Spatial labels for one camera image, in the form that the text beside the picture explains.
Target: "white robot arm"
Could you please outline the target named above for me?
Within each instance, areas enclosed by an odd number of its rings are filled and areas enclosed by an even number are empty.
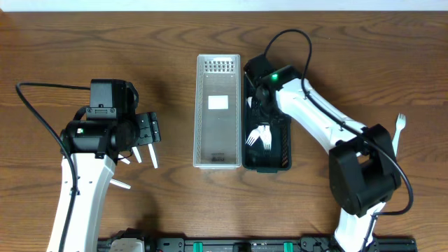
[[[55,138],[62,142],[64,159],[61,194],[47,252],[97,251],[99,224],[109,184],[127,186],[112,179],[119,160],[129,163],[120,152],[129,151],[141,162],[137,147],[147,145],[157,168],[152,146],[161,140],[157,116],[154,112],[136,114],[138,102],[139,95],[132,83],[92,80],[90,105],[80,108],[59,138],[51,129]],[[144,251],[143,244],[138,239],[121,239],[116,249]]]
[[[364,124],[350,119],[328,103],[313,89],[307,79],[304,80],[304,83],[309,94],[323,108],[332,113],[340,121],[345,122],[351,128],[362,133],[361,129],[365,127]],[[349,141],[355,137],[354,134],[345,129],[341,129],[338,124],[323,114],[305,97],[300,85],[300,79],[294,78],[283,84],[283,88],[276,91],[275,95],[279,109],[298,121],[322,145],[327,153],[331,148],[335,147],[338,141]],[[357,215],[351,215],[341,209],[339,226],[335,231],[335,238],[346,252],[360,251],[365,234],[369,228],[372,214],[381,211],[385,204],[381,202],[374,205],[367,210],[367,214],[360,218]],[[372,242],[372,239],[372,233],[370,233],[367,245]]]

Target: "fork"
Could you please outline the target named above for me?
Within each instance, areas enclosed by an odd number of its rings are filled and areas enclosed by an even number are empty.
[[[257,139],[260,137],[261,132],[264,130],[264,126],[260,125],[256,129],[252,129],[249,137],[247,138],[246,144],[252,146]]]
[[[406,116],[399,113],[398,118],[397,118],[397,123],[396,123],[397,129],[395,130],[395,135],[393,135],[393,140],[392,140],[392,147],[393,147],[393,152],[395,153],[395,156],[397,156],[397,152],[398,152],[398,140],[400,138],[400,132],[405,127],[406,127]]]
[[[271,151],[272,135],[269,125],[265,126],[265,130],[261,132],[260,138],[265,151]]]

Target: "white label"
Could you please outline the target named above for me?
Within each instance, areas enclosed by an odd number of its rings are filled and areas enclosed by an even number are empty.
[[[229,109],[229,97],[227,95],[210,95],[209,109]]]
[[[232,61],[232,58],[231,57],[216,57],[216,58],[213,58],[213,60],[216,60],[216,61]]]

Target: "black plastic basket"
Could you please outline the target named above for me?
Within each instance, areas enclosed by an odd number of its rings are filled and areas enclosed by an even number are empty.
[[[247,169],[257,172],[275,173],[287,171],[291,168],[291,118],[288,115],[280,115],[278,119],[264,118],[259,109],[259,102],[255,98],[255,89],[244,77],[243,87],[243,139],[242,139],[242,163]],[[251,107],[247,98],[252,97]],[[265,151],[261,140],[257,140],[252,146],[246,144],[247,137],[253,129],[259,125],[269,125],[272,134],[271,151]]]

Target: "white fork on table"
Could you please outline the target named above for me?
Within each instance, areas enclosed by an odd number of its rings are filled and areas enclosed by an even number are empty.
[[[398,152],[398,140],[400,138],[400,132],[405,127],[406,127],[406,116],[399,113],[398,118],[397,118],[397,123],[396,123],[397,129],[395,130],[395,135],[393,135],[393,140],[392,140],[392,147],[393,147],[393,152],[395,153],[395,156],[397,156],[397,152]]]

